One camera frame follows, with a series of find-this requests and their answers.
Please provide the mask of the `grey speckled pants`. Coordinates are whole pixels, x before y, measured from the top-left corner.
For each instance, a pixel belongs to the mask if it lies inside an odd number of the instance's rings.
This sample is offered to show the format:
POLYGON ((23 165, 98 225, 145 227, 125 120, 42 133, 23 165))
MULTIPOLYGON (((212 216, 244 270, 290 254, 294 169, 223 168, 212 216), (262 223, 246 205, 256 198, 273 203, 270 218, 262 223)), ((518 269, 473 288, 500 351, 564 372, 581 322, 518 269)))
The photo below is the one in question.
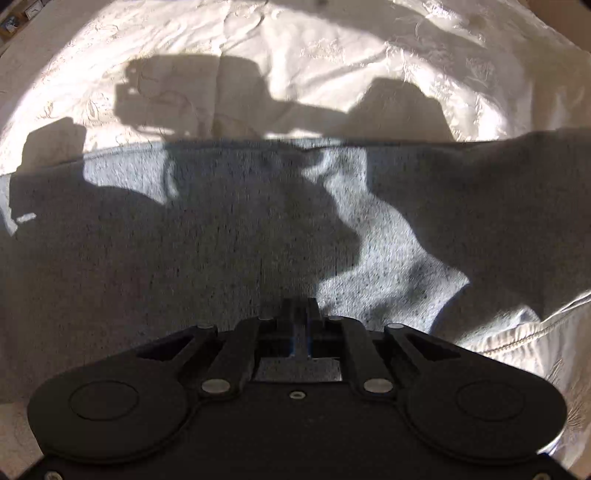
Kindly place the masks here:
POLYGON ((1 181, 1 399, 287 297, 467 345, 590 295, 590 134, 174 142, 1 181))

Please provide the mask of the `cream embroidered bedspread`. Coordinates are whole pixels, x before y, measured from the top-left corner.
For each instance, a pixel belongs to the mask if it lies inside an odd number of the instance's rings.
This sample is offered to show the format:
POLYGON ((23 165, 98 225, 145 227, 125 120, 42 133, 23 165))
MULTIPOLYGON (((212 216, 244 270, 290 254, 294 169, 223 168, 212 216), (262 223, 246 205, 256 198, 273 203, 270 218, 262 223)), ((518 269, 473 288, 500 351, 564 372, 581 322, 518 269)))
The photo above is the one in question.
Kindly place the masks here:
MULTIPOLYGON (((590 56, 516 1, 53 1, 1 56, 1 181, 137 144, 590 134, 590 56)), ((590 295, 467 345, 557 386, 590 467, 590 295)), ((6 469, 36 455, 1 399, 6 469)))

